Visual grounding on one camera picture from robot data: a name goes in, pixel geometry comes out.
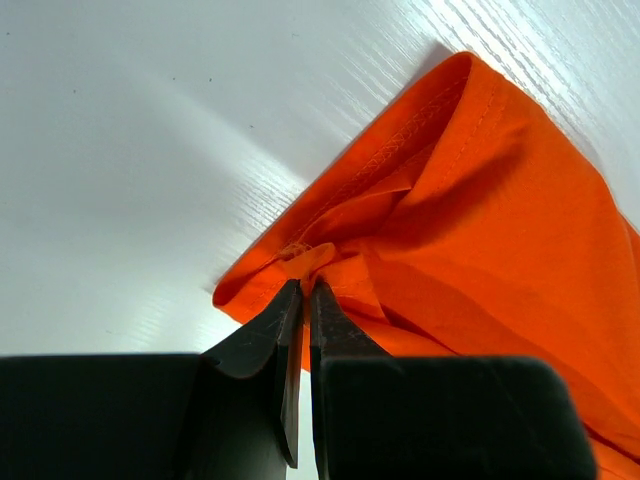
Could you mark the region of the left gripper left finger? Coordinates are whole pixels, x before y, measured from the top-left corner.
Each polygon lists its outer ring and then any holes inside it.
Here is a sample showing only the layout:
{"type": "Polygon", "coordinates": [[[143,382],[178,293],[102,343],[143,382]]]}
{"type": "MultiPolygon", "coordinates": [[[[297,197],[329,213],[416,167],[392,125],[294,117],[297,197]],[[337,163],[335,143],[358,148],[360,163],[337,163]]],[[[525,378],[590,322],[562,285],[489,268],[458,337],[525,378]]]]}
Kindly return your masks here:
{"type": "Polygon", "coordinates": [[[303,294],[289,280],[256,317],[205,352],[212,396],[203,425],[223,466],[298,467],[303,294]]]}

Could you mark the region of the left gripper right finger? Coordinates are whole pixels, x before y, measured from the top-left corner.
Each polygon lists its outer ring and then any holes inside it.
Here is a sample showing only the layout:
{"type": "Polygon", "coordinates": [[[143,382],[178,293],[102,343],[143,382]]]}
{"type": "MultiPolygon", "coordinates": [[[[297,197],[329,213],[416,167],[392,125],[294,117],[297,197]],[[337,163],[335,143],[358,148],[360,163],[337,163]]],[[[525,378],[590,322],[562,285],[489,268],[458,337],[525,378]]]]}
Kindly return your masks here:
{"type": "Polygon", "coordinates": [[[336,295],[324,280],[317,280],[310,297],[310,374],[313,442],[320,479],[329,479],[325,427],[323,360],[333,357],[390,357],[390,354],[359,328],[342,310],[336,295]]]}

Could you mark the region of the orange t shirt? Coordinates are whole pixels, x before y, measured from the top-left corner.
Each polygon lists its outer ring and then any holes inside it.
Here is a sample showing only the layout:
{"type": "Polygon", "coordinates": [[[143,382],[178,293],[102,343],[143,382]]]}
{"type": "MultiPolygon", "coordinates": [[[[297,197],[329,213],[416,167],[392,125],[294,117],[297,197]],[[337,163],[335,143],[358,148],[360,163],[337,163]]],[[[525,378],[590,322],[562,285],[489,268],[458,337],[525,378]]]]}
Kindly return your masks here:
{"type": "Polygon", "coordinates": [[[602,479],[639,475],[639,236],[599,172],[469,52],[395,101],[219,281],[245,323],[325,280],[388,352],[529,355],[567,381],[602,479]]]}

